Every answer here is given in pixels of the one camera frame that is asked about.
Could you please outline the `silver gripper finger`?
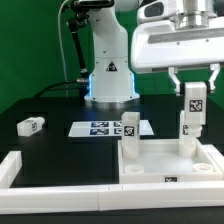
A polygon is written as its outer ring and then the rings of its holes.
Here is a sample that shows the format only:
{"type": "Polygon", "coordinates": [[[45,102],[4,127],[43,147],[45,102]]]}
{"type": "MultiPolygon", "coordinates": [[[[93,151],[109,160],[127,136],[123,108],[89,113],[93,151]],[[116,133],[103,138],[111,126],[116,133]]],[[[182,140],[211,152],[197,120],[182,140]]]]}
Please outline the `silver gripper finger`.
{"type": "Polygon", "coordinates": [[[177,77],[177,74],[178,74],[177,67],[168,68],[168,75],[175,85],[175,88],[174,88],[175,94],[177,96],[183,96],[185,94],[185,85],[180,82],[180,80],[177,77]]]}
{"type": "Polygon", "coordinates": [[[207,90],[208,90],[209,93],[214,93],[215,89],[216,89],[215,81],[216,81],[216,78],[218,77],[218,75],[220,73],[221,67],[220,67],[219,63],[216,63],[216,64],[211,64],[209,69],[210,69],[210,72],[211,72],[211,76],[208,80],[207,90]]]}

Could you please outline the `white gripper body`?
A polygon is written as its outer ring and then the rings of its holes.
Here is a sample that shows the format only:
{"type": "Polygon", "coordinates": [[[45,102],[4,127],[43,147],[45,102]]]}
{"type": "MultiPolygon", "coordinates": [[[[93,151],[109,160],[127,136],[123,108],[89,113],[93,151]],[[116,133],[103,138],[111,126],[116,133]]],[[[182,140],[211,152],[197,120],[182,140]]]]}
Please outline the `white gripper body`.
{"type": "Polygon", "coordinates": [[[224,16],[215,0],[154,0],[137,11],[131,65],[137,73],[224,63],[224,16]]]}

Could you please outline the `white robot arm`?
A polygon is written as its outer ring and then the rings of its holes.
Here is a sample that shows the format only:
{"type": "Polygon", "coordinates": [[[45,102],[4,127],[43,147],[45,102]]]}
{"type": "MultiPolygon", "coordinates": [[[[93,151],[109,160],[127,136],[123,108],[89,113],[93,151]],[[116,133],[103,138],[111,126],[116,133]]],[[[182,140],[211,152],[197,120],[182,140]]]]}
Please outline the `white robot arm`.
{"type": "Polygon", "coordinates": [[[207,91],[224,64],[224,15],[218,0],[72,0],[75,25],[93,31],[95,67],[87,76],[89,104],[123,105],[139,98],[134,75],[209,67],[207,91]]]}

